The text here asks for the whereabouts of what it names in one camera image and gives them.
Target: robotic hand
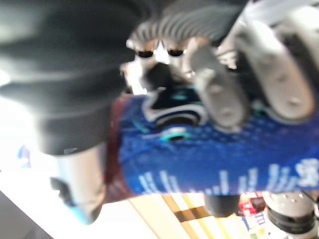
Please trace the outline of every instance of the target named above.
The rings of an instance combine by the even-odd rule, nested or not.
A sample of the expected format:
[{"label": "robotic hand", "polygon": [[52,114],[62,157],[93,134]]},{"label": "robotic hand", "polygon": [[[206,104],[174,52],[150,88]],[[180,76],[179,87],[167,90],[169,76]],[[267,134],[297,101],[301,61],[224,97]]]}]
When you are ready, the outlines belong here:
[{"label": "robotic hand", "polygon": [[[287,2],[294,4],[285,10],[307,4]],[[97,218],[116,179],[131,189],[125,190],[126,196],[204,192],[221,208],[238,200],[224,200],[226,195],[241,192],[317,189],[319,21],[312,19],[319,17],[318,10],[308,6],[284,12],[268,22],[272,28],[241,17],[225,40],[235,53],[231,63],[224,62],[226,67],[221,43],[245,4],[2,1],[0,22],[7,32],[0,40],[0,94],[33,115],[34,158],[42,160],[52,187],[83,222]],[[197,46],[187,51],[192,37],[197,37]],[[169,65],[153,67],[159,42]],[[108,125],[111,102],[125,87],[119,66],[134,57],[142,62],[146,77],[138,83],[149,96],[127,103],[118,126],[119,162],[110,157],[101,165],[107,135],[117,133],[115,122],[110,131]],[[308,211],[290,215],[290,207],[277,207],[271,198],[278,195],[271,195],[265,199],[272,219],[285,224],[293,218],[297,223],[312,215],[308,202],[300,204]]]}]

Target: red object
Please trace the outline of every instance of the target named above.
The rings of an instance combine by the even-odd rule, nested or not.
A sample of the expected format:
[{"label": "red object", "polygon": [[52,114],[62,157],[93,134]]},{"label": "red object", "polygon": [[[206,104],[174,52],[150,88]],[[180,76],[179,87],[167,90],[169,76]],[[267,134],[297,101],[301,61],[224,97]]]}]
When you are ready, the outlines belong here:
[{"label": "red object", "polygon": [[240,198],[237,216],[248,217],[264,211],[266,203],[262,193],[243,194]]}]

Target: gray robot finger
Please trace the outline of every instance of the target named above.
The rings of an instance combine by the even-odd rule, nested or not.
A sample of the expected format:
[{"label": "gray robot finger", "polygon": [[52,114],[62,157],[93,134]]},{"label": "gray robot finger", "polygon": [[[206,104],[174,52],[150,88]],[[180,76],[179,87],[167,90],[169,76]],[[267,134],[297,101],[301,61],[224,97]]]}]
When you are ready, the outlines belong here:
[{"label": "gray robot finger", "polygon": [[191,58],[195,89],[215,126],[237,132],[248,116],[248,104],[239,85],[221,65],[208,45]]},{"label": "gray robot finger", "polygon": [[279,27],[279,33],[296,36],[310,54],[319,70],[319,9],[304,6],[291,12]]},{"label": "gray robot finger", "polygon": [[248,21],[235,39],[263,91],[271,117],[284,123],[303,122],[315,111],[315,98],[307,78],[273,30]]}]

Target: black fabric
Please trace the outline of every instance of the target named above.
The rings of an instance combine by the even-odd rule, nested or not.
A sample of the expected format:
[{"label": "black fabric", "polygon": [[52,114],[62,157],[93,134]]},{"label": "black fabric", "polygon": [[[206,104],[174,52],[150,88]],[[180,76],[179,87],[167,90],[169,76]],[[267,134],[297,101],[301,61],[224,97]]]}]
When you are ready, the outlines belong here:
[{"label": "black fabric", "polygon": [[214,217],[226,218],[238,209],[240,195],[205,195],[205,208]]},{"label": "black fabric", "polygon": [[0,3],[0,96],[34,117],[39,149],[61,155],[107,139],[110,107],[124,89],[126,40],[160,11],[156,0],[13,0]]}]

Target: teal accent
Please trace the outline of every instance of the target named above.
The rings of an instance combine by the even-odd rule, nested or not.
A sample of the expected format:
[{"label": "teal accent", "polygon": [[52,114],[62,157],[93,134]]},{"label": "teal accent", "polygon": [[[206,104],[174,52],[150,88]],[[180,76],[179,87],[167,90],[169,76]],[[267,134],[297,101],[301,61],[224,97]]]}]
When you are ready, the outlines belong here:
[{"label": "teal accent", "polygon": [[187,99],[187,97],[184,95],[174,95],[172,98],[177,101],[185,101]]},{"label": "teal accent", "polygon": [[174,137],[184,137],[185,139],[188,139],[190,138],[190,134],[189,133],[185,133],[185,132],[176,132],[176,133],[170,133],[170,134],[167,134],[167,135],[163,135],[160,140],[163,141],[163,142],[170,142],[170,139],[171,138],[174,138]]},{"label": "teal accent", "polygon": [[148,128],[143,127],[139,122],[136,120],[132,120],[133,125],[142,133],[148,133],[150,130]]}]

